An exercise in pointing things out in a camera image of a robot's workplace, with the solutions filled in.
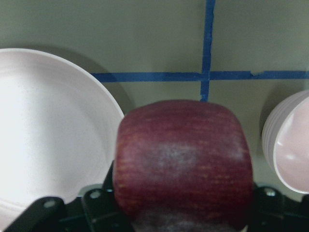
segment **apple skin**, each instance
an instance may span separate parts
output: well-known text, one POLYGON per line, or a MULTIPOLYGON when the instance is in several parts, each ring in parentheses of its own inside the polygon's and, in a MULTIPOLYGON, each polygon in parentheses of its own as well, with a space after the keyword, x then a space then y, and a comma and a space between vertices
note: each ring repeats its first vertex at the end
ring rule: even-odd
POLYGON ((241 229, 253 196, 241 125, 231 111, 207 102, 135 109, 119 126, 113 186, 122 211, 144 231, 241 229))

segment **screw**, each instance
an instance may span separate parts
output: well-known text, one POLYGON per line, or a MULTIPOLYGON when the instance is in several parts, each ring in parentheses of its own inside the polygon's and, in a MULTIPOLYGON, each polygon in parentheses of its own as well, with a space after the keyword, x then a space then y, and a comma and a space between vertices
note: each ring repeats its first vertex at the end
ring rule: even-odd
POLYGON ((54 200, 49 200, 49 201, 46 201, 43 206, 44 208, 50 208, 50 207, 55 206, 55 204, 56 202, 54 200))
POLYGON ((98 190, 95 190, 89 196, 92 199, 96 199, 96 198, 99 198, 101 196, 101 193, 98 190))
POLYGON ((271 188, 265 188, 264 192, 266 193, 267 196, 269 197, 274 197, 276 196, 276 191, 271 189, 271 188))

